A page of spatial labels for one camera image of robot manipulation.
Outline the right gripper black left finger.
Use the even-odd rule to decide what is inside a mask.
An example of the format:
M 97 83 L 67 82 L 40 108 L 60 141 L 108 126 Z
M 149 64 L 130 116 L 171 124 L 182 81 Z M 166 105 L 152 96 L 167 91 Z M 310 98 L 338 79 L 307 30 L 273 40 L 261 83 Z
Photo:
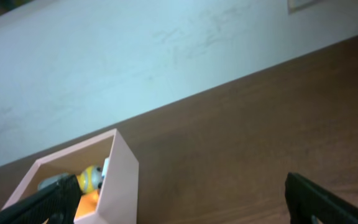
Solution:
M 76 176 L 66 176 L 0 211 L 0 224 L 73 224 L 82 195 Z

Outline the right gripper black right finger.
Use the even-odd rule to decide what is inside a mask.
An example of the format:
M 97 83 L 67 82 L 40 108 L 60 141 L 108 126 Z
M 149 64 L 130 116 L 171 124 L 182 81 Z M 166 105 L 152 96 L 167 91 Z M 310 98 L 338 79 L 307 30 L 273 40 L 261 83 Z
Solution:
M 299 173 L 285 181 L 290 223 L 358 223 L 358 208 Z

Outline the orange rubber animal toy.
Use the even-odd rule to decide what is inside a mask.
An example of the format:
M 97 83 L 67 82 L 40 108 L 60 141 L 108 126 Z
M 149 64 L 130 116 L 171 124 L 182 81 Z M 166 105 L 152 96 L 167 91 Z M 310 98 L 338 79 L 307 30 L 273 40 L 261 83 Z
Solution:
M 88 194 L 84 194 L 78 204 L 75 219 L 95 212 L 99 202 L 99 190 L 94 190 Z

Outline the yellow ball with eyes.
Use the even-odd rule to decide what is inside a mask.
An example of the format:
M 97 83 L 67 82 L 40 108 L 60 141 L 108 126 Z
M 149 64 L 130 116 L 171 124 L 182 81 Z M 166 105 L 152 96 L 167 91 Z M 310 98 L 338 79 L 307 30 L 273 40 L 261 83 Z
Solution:
M 89 194 L 101 188 L 103 184 L 102 168 L 100 166 L 89 166 L 76 178 L 82 193 Z

